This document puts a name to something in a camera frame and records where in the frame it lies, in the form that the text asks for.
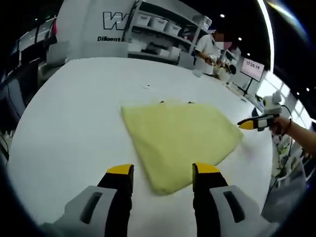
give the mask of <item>yellow towel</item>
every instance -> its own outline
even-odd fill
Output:
[[[217,165],[243,134],[211,105],[122,107],[122,117],[153,190],[172,194],[192,182],[192,164]]]

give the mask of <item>face mask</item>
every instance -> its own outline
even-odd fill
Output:
[[[220,50],[223,50],[223,49],[224,49],[224,42],[216,42],[216,46],[217,46]]]

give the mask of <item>screen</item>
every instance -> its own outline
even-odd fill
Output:
[[[245,58],[242,63],[241,72],[260,82],[264,67],[261,63]]]

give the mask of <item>white table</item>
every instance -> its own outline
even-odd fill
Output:
[[[114,165],[135,165],[128,236],[195,236],[192,186],[173,195],[152,193],[120,117],[121,105],[161,100],[213,103],[233,123],[251,114],[218,80],[157,62],[91,58],[67,63],[26,108],[10,151],[8,172],[37,223],[56,221],[65,204],[97,185]],[[272,169],[269,131],[243,131],[243,142],[219,165],[263,208]]]

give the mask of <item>logo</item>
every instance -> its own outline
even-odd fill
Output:
[[[98,41],[118,41],[118,42],[120,42],[120,37],[113,38],[113,37],[107,37],[107,36],[98,36]]]
[[[103,29],[112,30],[115,27],[117,31],[123,31],[128,19],[129,13],[122,12],[103,12]]]

